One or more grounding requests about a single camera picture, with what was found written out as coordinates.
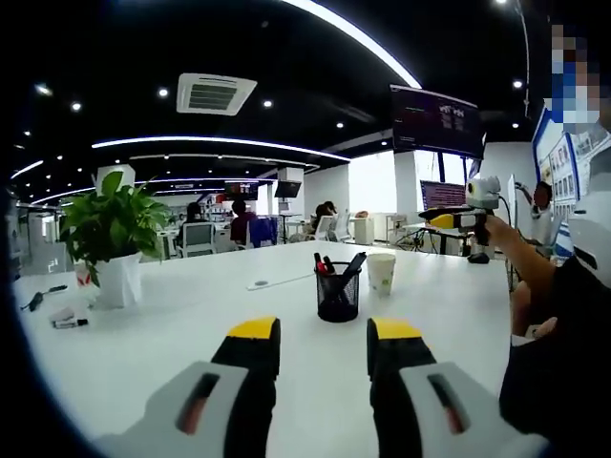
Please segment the person's right hand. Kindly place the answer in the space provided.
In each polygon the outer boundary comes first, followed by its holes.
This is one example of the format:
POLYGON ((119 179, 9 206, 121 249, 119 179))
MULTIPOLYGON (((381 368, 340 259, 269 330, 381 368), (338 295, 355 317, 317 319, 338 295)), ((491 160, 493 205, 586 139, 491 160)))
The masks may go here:
POLYGON ((512 249, 519 241, 519 234, 517 231, 504 220, 496 216, 487 215, 484 227, 489 235, 490 244, 503 253, 512 249))

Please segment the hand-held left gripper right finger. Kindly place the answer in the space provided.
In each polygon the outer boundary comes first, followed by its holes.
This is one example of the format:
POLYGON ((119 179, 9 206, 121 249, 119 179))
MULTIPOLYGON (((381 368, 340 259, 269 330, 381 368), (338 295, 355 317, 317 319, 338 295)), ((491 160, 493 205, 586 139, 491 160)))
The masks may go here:
POLYGON ((369 402, 382 457, 542 457, 549 443, 523 434, 496 397, 454 363, 439 363, 404 320, 367 324, 369 402))

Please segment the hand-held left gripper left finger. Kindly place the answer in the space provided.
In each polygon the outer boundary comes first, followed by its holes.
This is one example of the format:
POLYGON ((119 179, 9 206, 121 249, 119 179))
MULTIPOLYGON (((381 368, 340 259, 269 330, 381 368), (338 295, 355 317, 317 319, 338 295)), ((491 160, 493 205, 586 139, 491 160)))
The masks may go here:
POLYGON ((98 438, 105 457, 264 457, 276 405, 281 322, 234 326, 209 362, 196 362, 155 391, 143 416, 98 438))

